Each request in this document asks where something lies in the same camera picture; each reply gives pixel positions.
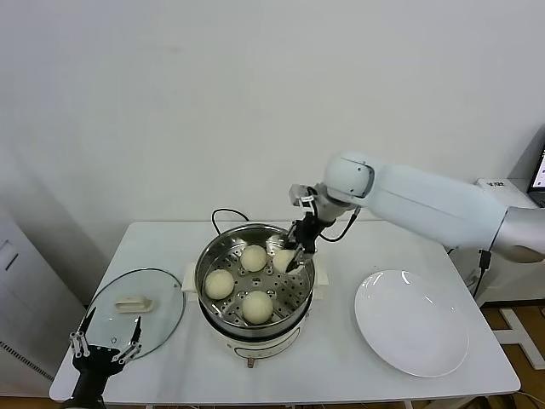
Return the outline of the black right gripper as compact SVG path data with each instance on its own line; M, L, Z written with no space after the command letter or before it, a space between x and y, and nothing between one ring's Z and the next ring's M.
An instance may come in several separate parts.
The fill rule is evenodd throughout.
M293 221L290 225L284 248L294 250L293 257L288 263L288 272L297 270L305 263L305 254L314 254L316 239L320 234L320 220L307 213L301 220Z

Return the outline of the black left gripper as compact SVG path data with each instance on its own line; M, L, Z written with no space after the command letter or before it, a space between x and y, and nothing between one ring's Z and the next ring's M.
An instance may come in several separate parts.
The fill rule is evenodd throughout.
M141 351L141 317L135 321L135 328L128 344L120 350L108 347L89 345L86 333L95 315L92 308L83 318L79 327L70 334L69 341L72 354L72 364L81 374L113 376L122 371L122 366L130 362Z

